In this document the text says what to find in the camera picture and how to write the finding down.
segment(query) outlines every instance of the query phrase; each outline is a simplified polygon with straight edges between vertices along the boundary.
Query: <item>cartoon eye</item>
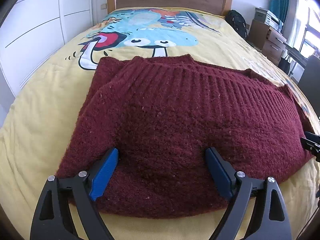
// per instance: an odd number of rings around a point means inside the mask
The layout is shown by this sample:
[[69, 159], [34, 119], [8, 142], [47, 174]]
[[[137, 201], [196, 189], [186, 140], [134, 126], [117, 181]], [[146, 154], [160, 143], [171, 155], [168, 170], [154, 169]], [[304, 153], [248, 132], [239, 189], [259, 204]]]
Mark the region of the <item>cartoon eye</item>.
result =
[[167, 41], [167, 40], [163, 40], [163, 41], [155, 41], [155, 44], [161, 47], [174, 47], [177, 44], [175, 44], [172, 41]]
[[150, 41], [145, 38], [132, 38], [124, 42], [126, 46], [146, 46], [149, 43]]
[[108, 39], [108, 37], [103, 36], [103, 35], [98, 35], [97, 37], [100, 37], [100, 38], [101, 38], [101, 39], [98, 41], [98, 43], [105, 42], [105, 41]]

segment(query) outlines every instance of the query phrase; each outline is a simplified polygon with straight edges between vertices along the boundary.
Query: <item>backpack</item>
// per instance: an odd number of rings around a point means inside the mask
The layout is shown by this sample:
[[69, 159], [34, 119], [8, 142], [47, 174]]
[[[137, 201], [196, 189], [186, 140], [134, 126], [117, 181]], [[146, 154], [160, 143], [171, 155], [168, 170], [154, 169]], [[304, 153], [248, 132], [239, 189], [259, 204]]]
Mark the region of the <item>backpack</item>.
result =
[[247, 29], [245, 28], [246, 23], [240, 13], [235, 10], [231, 10], [226, 15], [226, 22], [244, 39], [247, 39]]

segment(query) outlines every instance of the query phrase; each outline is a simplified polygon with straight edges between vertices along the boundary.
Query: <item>cartoon character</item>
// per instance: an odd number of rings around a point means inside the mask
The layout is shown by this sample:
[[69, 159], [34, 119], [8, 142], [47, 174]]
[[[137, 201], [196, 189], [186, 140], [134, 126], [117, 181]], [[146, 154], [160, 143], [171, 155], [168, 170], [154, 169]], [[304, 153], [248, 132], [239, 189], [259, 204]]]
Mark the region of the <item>cartoon character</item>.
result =
[[97, 25], [91, 27], [89, 30], [93, 30], [92, 32], [90, 32], [86, 37], [90, 38], [92, 36], [94, 36], [95, 34], [99, 33], [104, 27], [106, 27], [107, 25], [111, 24], [111, 23], [117, 23], [119, 22], [121, 19], [118, 19], [116, 17], [109, 17], [108, 19], [104, 19], [102, 22], [98, 23]]
[[151, 9], [151, 11], [161, 14], [161, 18], [158, 20], [158, 22], [165, 27], [177, 28], [181, 30], [183, 26], [193, 26], [212, 30], [218, 33], [217, 30], [210, 28], [203, 23], [206, 22], [206, 20], [200, 14], [197, 15], [188, 11], [166, 11], [160, 9]]
[[163, 16], [152, 10], [116, 11], [110, 14], [112, 21], [108, 21], [99, 33], [93, 31], [87, 37], [90, 40], [81, 43], [82, 55], [79, 58], [79, 66], [83, 69], [94, 70], [97, 63], [92, 59], [94, 51], [135, 46], [143, 49], [153, 49], [152, 57], [166, 57], [167, 48], [174, 46], [194, 46], [197, 39], [177, 28], [150, 28]]

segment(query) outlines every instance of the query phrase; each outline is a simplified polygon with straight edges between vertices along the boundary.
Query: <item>window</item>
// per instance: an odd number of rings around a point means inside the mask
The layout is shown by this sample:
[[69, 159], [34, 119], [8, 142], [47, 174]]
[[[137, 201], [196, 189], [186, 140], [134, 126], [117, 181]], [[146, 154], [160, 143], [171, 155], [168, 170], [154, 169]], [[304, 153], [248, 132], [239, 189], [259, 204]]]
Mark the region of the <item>window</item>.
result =
[[309, 19], [309, 25], [316, 29], [318, 32], [320, 32], [320, 21], [319, 17], [316, 15], [316, 13], [313, 10], [310, 10], [310, 19]]
[[[293, 46], [299, 50], [305, 58], [309, 58], [320, 49], [320, 19], [309, 6], [308, 1], [299, 0], [299, 6], [297, 8], [298, 33]], [[299, 64], [295, 63], [289, 75], [294, 76], [294, 78], [299, 81], [303, 73], [303, 68], [300, 66], [295, 69], [296, 65], [299, 66]]]

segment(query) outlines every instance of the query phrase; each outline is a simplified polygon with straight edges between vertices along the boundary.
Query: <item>bed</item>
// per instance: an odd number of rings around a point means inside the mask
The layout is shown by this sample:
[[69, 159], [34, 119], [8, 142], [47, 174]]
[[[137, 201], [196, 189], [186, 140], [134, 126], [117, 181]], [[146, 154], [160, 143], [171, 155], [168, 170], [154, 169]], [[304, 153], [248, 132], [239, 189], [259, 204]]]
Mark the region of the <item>bed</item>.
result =
[[[209, 64], [251, 68], [277, 86], [288, 84], [315, 133], [320, 133], [315, 112], [294, 82], [225, 22], [222, 16], [231, 2], [107, 0], [109, 14], [101, 23], [73, 38], [36, 70], [0, 129], [0, 204], [24, 239], [29, 239], [44, 182], [58, 169], [101, 57], [126, 60], [190, 54]], [[312, 158], [280, 184], [293, 239], [317, 208], [319, 180], [320, 166]], [[237, 239], [244, 236], [253, 204], [252, 199]], [[70, 208], [79, 236], [86, 239], [76, 208]], [[208, 239], [223, 213], [159, 220], [101, 216], [115, 239], [179, 240]]]

